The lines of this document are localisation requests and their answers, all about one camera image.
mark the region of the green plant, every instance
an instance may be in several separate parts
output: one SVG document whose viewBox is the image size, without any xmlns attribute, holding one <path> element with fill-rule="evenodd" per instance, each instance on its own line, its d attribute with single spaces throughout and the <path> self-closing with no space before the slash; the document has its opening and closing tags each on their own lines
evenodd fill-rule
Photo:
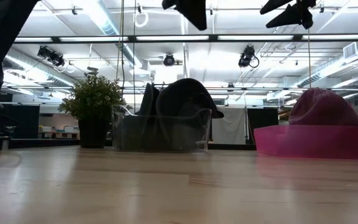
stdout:
<svg viewBox="0 0 358 224">
<path fill-rule="evenodd" d="M 104 76 L 88 75 L 74 84 L 71 94 L 63 99 L 59 111 L 71 113 L 76 119 L 108 119 L 112 105 L 126 105 L 117 81 L 110 82 Z"/>
</svg>

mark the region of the white curtain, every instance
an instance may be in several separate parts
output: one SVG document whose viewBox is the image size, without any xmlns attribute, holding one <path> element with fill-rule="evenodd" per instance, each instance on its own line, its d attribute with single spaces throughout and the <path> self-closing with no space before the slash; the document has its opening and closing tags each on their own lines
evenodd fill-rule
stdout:
<svg viewBox="0 0 358 224">
<path fill-rule="evenodd" d="M 246 144 L 245 109 L 219 108 L 224 118 L 212 120 L 212 139 L 215 144 Z"/>
</svg>

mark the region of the wooden tabletop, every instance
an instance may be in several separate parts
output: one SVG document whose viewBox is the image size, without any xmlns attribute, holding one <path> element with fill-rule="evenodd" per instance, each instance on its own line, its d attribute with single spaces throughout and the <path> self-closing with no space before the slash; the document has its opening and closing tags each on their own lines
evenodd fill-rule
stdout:
<svg viewBox="0 0 358 224">
<path fill-rule="evenodd" d="M 358 224 L 358 161 L 0 152 L 0 223 Z"/>
</svg>

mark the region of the black plant pot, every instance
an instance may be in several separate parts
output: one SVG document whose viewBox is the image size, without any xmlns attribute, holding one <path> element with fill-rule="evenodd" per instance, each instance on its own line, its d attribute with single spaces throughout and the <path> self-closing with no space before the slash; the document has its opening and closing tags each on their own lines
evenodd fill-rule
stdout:
<svg viewBox="0 0 358 224">
<path fill-rule="evenodd" d="M 82 148 L 101 149 L 106 145 L 108 121 L 104 119 L 81 119 L 78 121 L 80 128 L 80 145 Z"/>
</svg>

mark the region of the potted plant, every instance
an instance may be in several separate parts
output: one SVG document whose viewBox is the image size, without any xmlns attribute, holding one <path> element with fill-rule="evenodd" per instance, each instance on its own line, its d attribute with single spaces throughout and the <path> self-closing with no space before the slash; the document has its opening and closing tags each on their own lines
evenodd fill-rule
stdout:
<svg viewBox="0 0 358 224">
<path fill-rule="evenodd" d="M 126 105 L 117 81 L 104 76 L 88 75 L 74 84 L 71 94 L 63 99 L 59 111 L 71 113 L 78 120 L 80 144 L 83 148 L 103 148 L 111 122 L 112 106 Z"/>
</svg>

